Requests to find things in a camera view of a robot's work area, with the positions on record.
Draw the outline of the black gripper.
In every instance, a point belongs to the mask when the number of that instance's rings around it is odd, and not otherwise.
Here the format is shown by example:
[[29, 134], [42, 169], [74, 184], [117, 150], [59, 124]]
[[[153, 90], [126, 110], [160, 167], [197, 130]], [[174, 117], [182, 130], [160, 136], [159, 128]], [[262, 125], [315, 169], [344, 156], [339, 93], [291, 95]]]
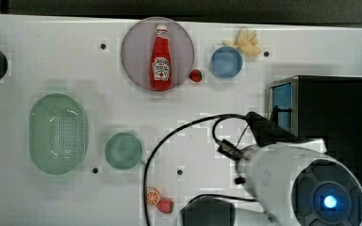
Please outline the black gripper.
[[269, 121], [255, 112], [249, 112], [245, 119], [259, 147], [277, 142], [293, 143], [299, 140], [289, 131], [278, 126], [274, 121]]

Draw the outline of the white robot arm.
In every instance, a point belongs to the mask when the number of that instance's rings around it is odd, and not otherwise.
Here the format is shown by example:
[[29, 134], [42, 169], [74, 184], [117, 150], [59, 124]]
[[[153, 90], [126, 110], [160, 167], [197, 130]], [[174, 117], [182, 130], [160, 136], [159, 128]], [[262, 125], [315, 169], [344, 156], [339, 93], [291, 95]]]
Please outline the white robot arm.
[[245, 120], [256, 144], [240, 149], [225, 139], [216, 142], [236, 163], [235, 182], [263, 210], [199, 195], [179, 212], [179, 226], [362, 226], [362, 186], [326, 154], [322, 139], [296, 137], [255, 112]]

